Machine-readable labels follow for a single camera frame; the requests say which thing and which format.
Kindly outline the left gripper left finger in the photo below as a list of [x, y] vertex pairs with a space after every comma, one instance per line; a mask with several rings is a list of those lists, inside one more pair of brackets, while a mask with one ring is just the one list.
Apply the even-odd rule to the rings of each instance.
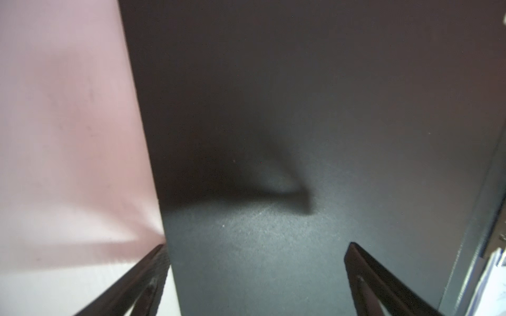
[[156, 315], [170, 265], [167, 246], [157, 245], [77, 315]]

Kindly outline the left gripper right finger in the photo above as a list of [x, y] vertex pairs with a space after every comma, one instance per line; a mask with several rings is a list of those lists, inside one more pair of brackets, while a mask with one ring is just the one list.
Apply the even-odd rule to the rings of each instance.
[[346, 251], [345, 268], [357, 315], [440, 315], [356, 242]]

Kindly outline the white and black file folder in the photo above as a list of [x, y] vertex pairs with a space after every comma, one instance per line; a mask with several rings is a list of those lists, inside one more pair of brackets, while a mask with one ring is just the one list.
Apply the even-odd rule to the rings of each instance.
[[183, 315], [438, 306], [505, 125], [504, 1], [121, 1]]

